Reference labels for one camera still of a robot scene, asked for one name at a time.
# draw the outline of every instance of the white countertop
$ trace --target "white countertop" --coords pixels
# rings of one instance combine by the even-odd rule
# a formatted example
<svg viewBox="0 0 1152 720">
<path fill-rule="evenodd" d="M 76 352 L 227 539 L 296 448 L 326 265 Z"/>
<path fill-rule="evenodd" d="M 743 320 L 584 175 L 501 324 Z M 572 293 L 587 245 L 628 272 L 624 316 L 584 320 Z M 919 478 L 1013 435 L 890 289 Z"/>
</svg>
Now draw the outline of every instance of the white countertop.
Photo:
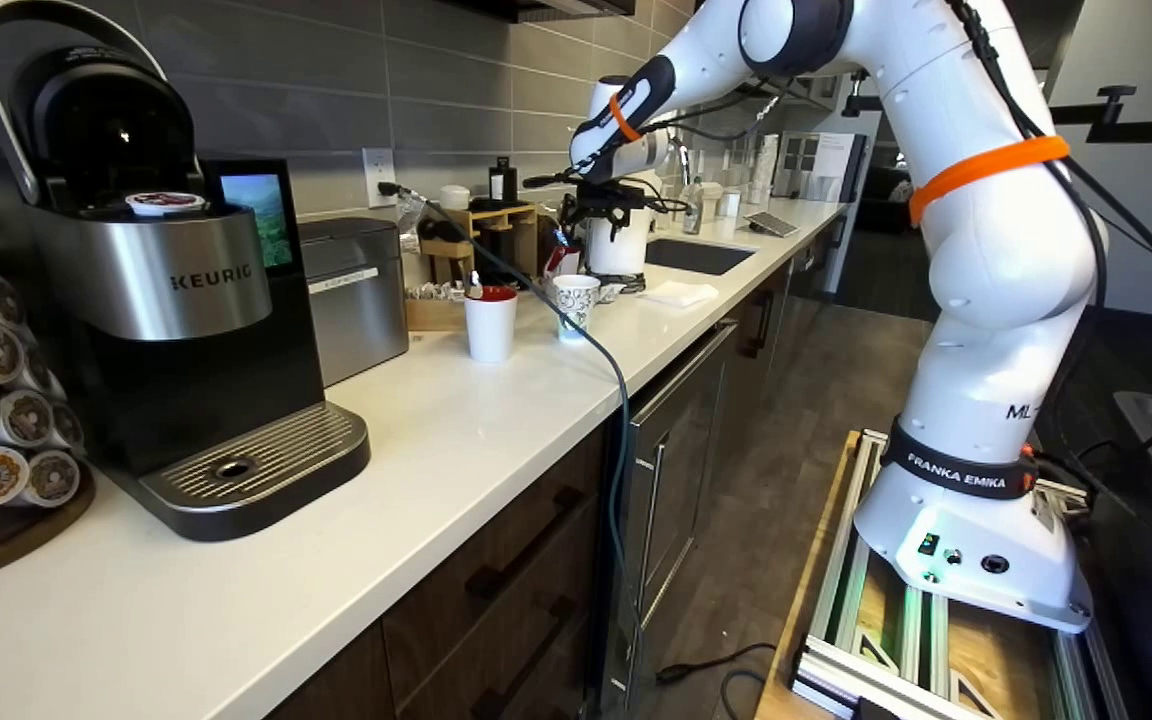
<svg viewBox="0 0 1152 720">
<path fill-rule="evenodd" d="M 620 295 L 587 320 L 642 389 L 741 295 L 801 250 L 836 205 L 772 205 L 792 235 L 706 228 L 753 246 L 692 313 Z M 410 354 L 328 389 L 367 418 L 371 462 L 267 531 L 191 542 L 106 482 L 41 550 L 0 568 L 0 720 L 264 714 L 410 587 L 484 527 L 519 489 L 618 411 L 593 348 L 554 341 L 539 300 L 519 302 L 501 368 L 459 335 L 411 335 Z"/>
</svg>

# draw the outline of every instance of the coffee maker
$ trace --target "coffee maker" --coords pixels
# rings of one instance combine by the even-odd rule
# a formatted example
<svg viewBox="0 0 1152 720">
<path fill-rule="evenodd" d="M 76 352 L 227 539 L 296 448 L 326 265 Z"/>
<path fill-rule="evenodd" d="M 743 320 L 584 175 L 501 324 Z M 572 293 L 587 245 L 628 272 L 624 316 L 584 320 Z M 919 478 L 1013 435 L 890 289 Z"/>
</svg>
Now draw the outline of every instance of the coffee maker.
<svg viewBox="0 0 1152 720">
<path fill-rule="evenodd" d="M 202 164 L 158 54 L 68 0 L 3 0 L 68 42 L 0 92 L 30 232 L 0 235 L 90 461 L 191 539 L 267 527 L 367 462 L 326 400 L 296 207 L 282 158 Z"/>
</svg>

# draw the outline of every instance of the gray tile backsplash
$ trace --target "gray tile backsplash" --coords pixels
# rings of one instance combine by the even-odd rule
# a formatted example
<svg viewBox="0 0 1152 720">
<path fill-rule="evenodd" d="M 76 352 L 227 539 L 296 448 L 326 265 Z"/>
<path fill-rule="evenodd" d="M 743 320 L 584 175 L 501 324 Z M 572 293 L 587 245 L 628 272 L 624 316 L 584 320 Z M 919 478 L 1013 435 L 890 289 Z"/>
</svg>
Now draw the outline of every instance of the gray tile backsplash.
<svg viewBox="0 0 1152 720">
<path fill-rule="evenodd" d="M 597 77 L 642 66 L 692 0 L 505 22 L 449 0 L 91 0 L 191 108 L 203 155 L 289 155 L 303 213 L 362 201 L 362 149 L 406 182 L 480 188 L 491 155 L 556 173 Z"/>
</svg>

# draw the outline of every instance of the white robotic arm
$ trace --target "white robotic arm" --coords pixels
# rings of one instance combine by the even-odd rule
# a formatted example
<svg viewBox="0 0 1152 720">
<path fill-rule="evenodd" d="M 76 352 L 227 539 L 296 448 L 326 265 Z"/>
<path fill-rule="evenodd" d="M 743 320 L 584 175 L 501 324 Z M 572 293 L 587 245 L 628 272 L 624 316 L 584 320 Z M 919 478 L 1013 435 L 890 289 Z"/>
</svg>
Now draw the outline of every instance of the white robotic arm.
<svg viewBox="0 0 1152 720">
<path fill-rule="evenodd" d="M 834 61 L 881 88 L 939 302 L 858 531 L 913 587 L 1080 630 L 1094 600 L 1020 451 L 1090 302 L 1100 232 L 1066 182 L 1067 149 L 1004 0 L 708 0 L 578 128 L 569 173 L 605 182 L 648 116 Z"/>
</svg>

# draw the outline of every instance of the floor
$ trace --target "floor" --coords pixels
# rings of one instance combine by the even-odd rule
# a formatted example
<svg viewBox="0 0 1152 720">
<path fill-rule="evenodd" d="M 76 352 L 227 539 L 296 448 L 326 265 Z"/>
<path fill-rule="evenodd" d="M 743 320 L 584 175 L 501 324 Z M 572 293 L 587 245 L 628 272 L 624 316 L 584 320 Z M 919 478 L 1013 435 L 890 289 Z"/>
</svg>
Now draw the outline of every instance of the floor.
<svg viewBox="0 0 1152 720">
<path fill-rule="evenodd" d="M 823 505 L 823 482 L 848 429 L 890 429 L 908 389 L 928 320 L 848 302 L 801 302 L 801 348 L 780 389 L 765 400 L 741 457 L 722 477 L 722 498 L 682 587 L 688 623 L 674 639 L 676 662 L 730 655 L 743 644 L 777 644 L 806 542 Z M 724 675 L 765 670 L 772 650 L 692 670 L 652 689 L 644 720 L 724 720 Z M 761 682 L 730 678 L 730 702 L 747 714 Z"/>
</svg>

